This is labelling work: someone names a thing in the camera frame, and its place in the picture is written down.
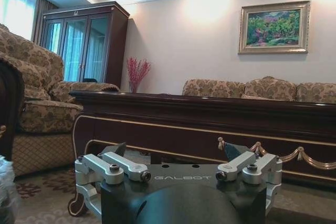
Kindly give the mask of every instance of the wall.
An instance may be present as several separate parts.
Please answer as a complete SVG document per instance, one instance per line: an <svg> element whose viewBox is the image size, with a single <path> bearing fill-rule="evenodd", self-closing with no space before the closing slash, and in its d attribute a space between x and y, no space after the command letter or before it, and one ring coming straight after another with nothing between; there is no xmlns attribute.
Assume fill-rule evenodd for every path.
<svg viewBox="0 0 336 224"><path fill-rule="evenodd" d="M152 70L139 92L181 94L184 82L246 82L274 76L295 83L336 82L336 0L311 0L307 55L238 55L242 6L302 0L162 0L125 5L131 13L125 59ZM124 65L122 90L128 90Z"/></svg>

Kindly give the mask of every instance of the window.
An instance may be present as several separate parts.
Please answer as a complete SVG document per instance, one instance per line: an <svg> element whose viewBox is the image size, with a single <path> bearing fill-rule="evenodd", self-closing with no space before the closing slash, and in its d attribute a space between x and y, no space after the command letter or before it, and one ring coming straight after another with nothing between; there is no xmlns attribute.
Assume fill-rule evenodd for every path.
<svg viewBox="0 0 336 224"><path fill-rule="evenodd" d="M0 23L17 35L32 38L36 0L0 0Z"/></svg>

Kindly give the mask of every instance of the picture frame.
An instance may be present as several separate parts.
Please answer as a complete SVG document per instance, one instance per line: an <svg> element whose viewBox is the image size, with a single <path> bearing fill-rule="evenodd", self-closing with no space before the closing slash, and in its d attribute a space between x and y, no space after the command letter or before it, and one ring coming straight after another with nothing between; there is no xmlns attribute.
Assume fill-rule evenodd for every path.
<svg viewBox="0 0 336 224"><path fill-rule="evenodd" d="M241 8L238 54L306 54L310 1Z"/></svg>

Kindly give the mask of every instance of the wooden coffee table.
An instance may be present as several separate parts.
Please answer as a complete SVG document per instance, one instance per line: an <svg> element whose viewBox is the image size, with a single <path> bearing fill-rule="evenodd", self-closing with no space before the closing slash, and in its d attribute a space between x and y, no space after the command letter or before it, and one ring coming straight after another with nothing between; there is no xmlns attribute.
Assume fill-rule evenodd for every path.
<svg viewBox="0 0 336 224"><path fill-rule="evenodd" d="M222 137L261 152L292 154L284 163L284 177L336 182L335 104L121 92L73 91L71 95L84 106L73 127L76 157L126 142L128 148L151 153L153 163L162 156L222 163L226 156L217 140ZM311 158L334 166L297 161L294 151L299 146ZM78 216L83 209L83 200L76 195L69 212Z"/></svg>

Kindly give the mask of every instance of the sofa cushion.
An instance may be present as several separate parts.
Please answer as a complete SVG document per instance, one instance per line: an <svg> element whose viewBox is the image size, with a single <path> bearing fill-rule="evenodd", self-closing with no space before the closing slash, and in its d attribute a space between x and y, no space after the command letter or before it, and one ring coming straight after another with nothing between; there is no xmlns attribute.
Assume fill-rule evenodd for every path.
<svg viewBox="0 0 336 224"><path fill-rule="evenodd" d="M63 81L64 68L61 57L27 39L10 33L5 27L0 27L0 52L32 65L44 67L47 72L44 88L47 91L55 83Z"/></svg>
<svg viewBox="0 0 336 224"><path fill-rule="evenodd" d="M242 99L251 99L251 100L272 100L272 99L268 99L268 98L265 98L265 97L255 97L253 95L245 95L243 94L241 96Z"/></svg>
<svg viewBox="0 0 336 224"><path fill-rule="evenodd" d="M296 85L289 81L267 76L247 82L244 94L273 100L295 101Z"/></svg>
<svg viewBox="0 0 336 224"><path fill-rule="evenodd" d="M336 84L307 82L297 86L298 102L336 103Z"/></svg>
<svg viewBox="0 0 336 224"><path fill-rule="evenodd" d="M65 133L71 130L82 106L56 101L26 101L19 129L31 133Z"/></svg>
<svg viewBox="0 0 336 224"><path fill-rule="evenodd" d="M244 84L234 81L193 79L186 81L182 95L197 97L240 98Z"/></svg>
<svg viewBox="0 0 336 224"><path fill-rule="evenodd" d="M46 68L30 64L3 53L0 53L0 57L21 72L25 83L25 98L27 100L50 100L50 96L44 89L45 79L47 78Z"/></svg>
<svg viewBox="0 0 336 224"><path fill-rule="evenodd" d="M74 103L75 98L69 95L71 90L120 91L116 85L109 83L60 81L52 87L49 94L55 101Z"/></svg>

